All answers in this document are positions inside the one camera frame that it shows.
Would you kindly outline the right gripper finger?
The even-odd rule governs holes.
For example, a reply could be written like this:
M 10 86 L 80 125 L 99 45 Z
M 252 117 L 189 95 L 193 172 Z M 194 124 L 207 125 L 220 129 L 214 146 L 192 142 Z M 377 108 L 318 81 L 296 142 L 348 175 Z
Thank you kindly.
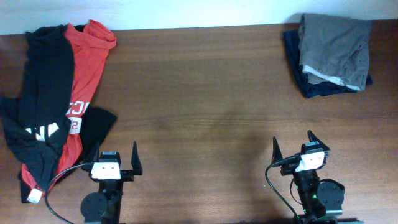
M 329 148 L 325 143 L 323 143 L 321 140 L 319 140 L 319 139 L 316 137 L 316 135 L 314 135 L 314 133 L 313 133 L 311 130 L 308 130 L 308 131 L 307 131 L 307 135 L 308 135 L 308 138 L 309 138 L 310 142 L 317 142 L 318 145 L 319 145 L 324 151 L 329 151 L 329 150 L 330 150 L 330 148 Z
M 282 156 L 279 144 L 277 142 L 277 138 L 274 136 L 272 138 L 272 159 L 271 159 L 271 164 L 272 165 L 279 165 L 282 160 L 283 160 L 283 156 Z

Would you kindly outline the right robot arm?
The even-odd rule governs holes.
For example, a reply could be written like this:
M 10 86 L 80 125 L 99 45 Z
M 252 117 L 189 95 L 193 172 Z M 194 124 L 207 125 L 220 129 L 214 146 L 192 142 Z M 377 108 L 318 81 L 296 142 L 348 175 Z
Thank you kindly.
M 342 204 L 345 199 L 345 187 L 333 179 L 320 179 L 317 170 L 326 165 L 330 148 L 319 140 L 311 130 L 307 131 L 309 142 L 301 146 L 301 151 L 293 156 L 283 157 L 276 137 L 273 137 L 272 160 L 266 168 L 265 178 L 270 188 L 289 207 L 294 214 L 292 223 L 362 223 L 355 218 L 339 219 L 342 215 Z M 290 203 L 276 190 L 271 183 L 268 172 L 279 167 L 282 176 L 291 175 L 291 185 L 296 185 L 299 196 L 298 203 L 303 208 L 299 215 Z

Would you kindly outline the black t-shirt white letters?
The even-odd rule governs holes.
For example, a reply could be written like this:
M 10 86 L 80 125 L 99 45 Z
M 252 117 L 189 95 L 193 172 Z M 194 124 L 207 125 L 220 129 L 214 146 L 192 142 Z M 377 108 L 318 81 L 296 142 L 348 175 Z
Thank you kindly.
M 74 75 L 73 50 L 64 25 L 28 32 L 28 60 L 19 98 L 1 98 L 5 140 L 35 185 L 48 189 L 67 141 L 66 117 Z

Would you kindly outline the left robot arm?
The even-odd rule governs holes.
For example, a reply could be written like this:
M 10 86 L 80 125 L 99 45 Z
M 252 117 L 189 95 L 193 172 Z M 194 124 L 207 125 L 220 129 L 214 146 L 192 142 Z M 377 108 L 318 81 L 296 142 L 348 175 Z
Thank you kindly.
M 137 144 L 132 145 L 131 168 L 121 168 L 118 152 L 100 152 L 95 144 L 93 162 L 85 167 L 89 178 L 99 184 L 98 191 L 88 194 L 81 202 L 80 211 L 85 223 L 118 224 L 121 215 L 123 185 L 134 182 L 143 174 Z

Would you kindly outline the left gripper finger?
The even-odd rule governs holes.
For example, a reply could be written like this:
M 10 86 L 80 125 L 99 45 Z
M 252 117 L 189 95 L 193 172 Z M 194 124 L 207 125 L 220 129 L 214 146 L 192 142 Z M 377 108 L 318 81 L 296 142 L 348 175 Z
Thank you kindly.
M 88 151 L 88 162 L 97 162 L 99 159 L 100 143 L 96 142 L 91 145 Z
M 133 175 L 143 174 L 143 168 L 137 150 L 137 143 L 135 141 L 132 146 L 131 166 Z

